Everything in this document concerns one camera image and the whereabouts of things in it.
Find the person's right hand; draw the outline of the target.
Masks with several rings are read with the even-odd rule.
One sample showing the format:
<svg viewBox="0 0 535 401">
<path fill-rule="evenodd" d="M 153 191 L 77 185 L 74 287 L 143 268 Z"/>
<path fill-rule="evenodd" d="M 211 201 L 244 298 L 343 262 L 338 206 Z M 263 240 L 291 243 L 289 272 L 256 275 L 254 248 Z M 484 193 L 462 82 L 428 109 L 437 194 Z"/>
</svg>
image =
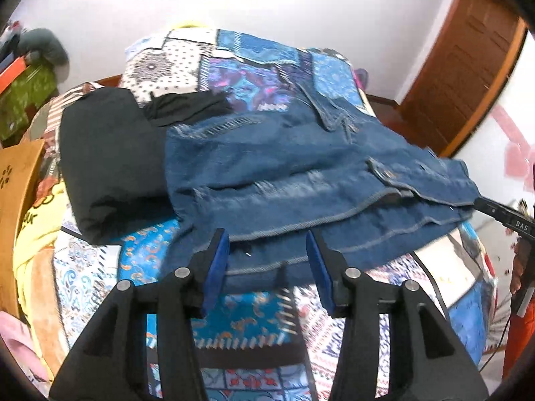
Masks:
<svg viewBox="0 0 535 401">
<path fill-rule="evenodd" d="M 512 278 L 510 292 L 515 294 L 521 288 L 521 276 L 523 275 L 531 250 L 531 244 L 524 238 L 519 238 L 513 247 L 514 257 L 512 262 Z"/>
</svg>

